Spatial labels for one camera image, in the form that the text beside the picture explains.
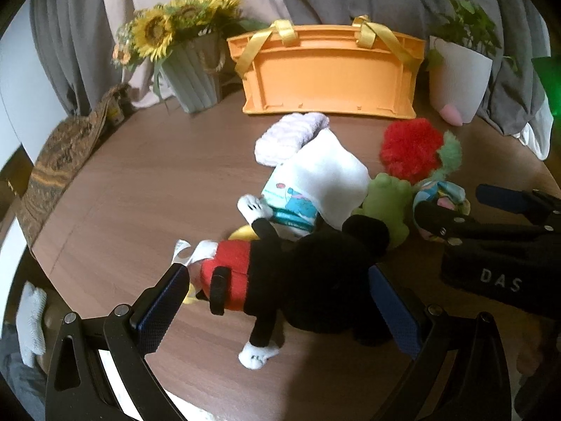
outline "green plush toy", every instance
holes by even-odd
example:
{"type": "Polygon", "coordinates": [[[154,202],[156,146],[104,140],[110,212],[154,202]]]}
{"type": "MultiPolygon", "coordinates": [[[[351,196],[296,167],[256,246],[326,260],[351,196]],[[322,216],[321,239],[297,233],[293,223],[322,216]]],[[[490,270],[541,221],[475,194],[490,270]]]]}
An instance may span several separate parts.
{"type": "Polygon", "coordinates": [[[363,206],[354,209],[352,213],[384,222],[389,229],[388,250],[392,250],[401,245],[409,235],[409,228],[403,223],[403,219],[412,198],[413,188],[408,181],[381,172],[370,181],[363,206]]]}

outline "brown patterned cloth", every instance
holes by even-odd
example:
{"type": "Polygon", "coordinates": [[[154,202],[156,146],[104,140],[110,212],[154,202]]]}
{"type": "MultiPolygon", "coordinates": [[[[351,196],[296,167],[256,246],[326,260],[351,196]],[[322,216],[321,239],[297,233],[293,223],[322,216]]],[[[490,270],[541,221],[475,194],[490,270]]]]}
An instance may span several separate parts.
{"type": "Polygon", "coordinates": [[[87,116],[70,116],[50,134],[35,162],[27,191],[16,199],[16,216],[29,248],[58,200],[111,127],[131,113],[128,85],[112,87],[87,116]]]}

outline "potted plant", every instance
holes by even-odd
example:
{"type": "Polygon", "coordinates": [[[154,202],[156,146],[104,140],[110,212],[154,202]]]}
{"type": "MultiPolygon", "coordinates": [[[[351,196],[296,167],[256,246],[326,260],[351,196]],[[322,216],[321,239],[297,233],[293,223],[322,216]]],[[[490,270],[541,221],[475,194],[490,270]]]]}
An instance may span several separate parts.
{"type": "MultiPolygon", "coordinates": [[[[501,44],[495,23],[483,8],[469,0],[449,0],[453,15],[430,37],[428,70],[430,103],[451,125],[469,123],[489,84],[493,61],[501,44]]],[[[504,56],[514,71],[514,58],[504,56]]]]}
{"type": "Polygon", "coordinates": [[[154,63],[154,92],[163,76],[188,113],[221,99],[218,75],[227,60],[224,39],[266,24],[242,18],[240,0],[173,0],[136,11],[117,31],[113,64],[133,71],[154,63]]]}

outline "red fluffy ball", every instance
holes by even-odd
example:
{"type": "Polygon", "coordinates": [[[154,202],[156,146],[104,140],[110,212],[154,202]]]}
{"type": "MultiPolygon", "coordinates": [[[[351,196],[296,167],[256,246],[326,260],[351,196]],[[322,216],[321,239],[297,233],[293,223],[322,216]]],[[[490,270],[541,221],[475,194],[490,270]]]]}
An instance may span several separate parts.
{"type": "Polygon", "coordinates": [[[389,175],[415,184],[441,166],[437,150],[443,144],[442,133],[427,119],[400,120],[384,132],[380,160],[389,175]]]}

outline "ribbed white pot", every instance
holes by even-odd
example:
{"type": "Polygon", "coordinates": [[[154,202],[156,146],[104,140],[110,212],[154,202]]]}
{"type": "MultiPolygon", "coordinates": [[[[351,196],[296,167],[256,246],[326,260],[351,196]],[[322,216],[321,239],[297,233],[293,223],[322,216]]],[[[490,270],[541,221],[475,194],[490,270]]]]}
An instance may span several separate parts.
{"type": "Polygon", "coordinates": [[[493,61],[471,49],[434,36],[430,37],[430,48],[438,50],[444,58],[443,65],[429,72],[431,106],[445,120],[453,106],[458,110],[462,123],[471,122],[487,90],[493,61]]]}
{"type": "Polygon", "coordinates": [[[222,99],[218,73],[223,64],[224,53],[218,35],[211,33],[174,47],[162,63],[162,76],[183,110],[192,114],[204,111],[222,99]]]}

